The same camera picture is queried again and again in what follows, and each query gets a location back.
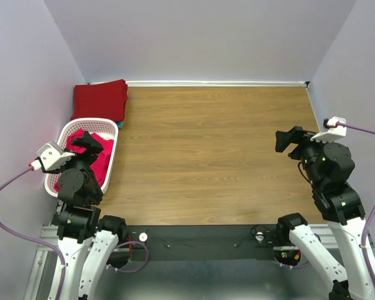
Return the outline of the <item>pink red t shirt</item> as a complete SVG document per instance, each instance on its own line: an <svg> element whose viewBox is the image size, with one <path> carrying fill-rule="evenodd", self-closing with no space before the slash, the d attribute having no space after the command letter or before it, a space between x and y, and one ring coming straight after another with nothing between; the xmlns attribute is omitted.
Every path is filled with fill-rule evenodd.
<svg viewBox="0 0 375 300"><path fill-rule="evenodd" d="M76 154L83 153L86 149L84 147L79 147L72 144L74 139L81 139L83 136L84 130L78 129L66 139L66 148L67 152L72 152ZM104 182L108 173L109 162L113 152L113 139L104 139L95 132L90 133L91 137L95 139L101 146L102 151L97 155L96 160L90 165L91 170L93 171L97 183L104 191Z"/></svg>

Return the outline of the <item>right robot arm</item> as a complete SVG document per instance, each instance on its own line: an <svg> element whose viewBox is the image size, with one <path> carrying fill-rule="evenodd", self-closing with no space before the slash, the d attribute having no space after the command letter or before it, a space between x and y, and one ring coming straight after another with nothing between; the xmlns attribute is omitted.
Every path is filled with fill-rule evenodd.
<svg viewBox="0 0 375 300"><path fill-rule="evenodd" d="M281 153L290 144L296 145L288 156L303 166L314 203L337 242L343 263L338 263L299 213L280 217L277 231L313 266L329 288L329 299L375 299L375 257L368 237L375 210L366 214L359 194L348 183L355 163L349 148L337 140L346 136L350 125L331 118L325 127L319 133L300 126L276 131L275 150Z"/></svg>

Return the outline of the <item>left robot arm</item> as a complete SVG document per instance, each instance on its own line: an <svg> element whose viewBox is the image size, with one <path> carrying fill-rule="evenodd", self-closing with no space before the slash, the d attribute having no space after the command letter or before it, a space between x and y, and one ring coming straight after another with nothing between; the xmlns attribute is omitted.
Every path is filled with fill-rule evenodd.
<svg viewBox="0 0 375 300"><path fill-rule="evenodd" d="M101 217L103 191L91 166L103 146L87 131L72 140L81 153L50 142L44 170L58 174L57 198L65 205L55 215L57 263L49 299L92 299L111 252L125 236L123 218Z"/></svg>

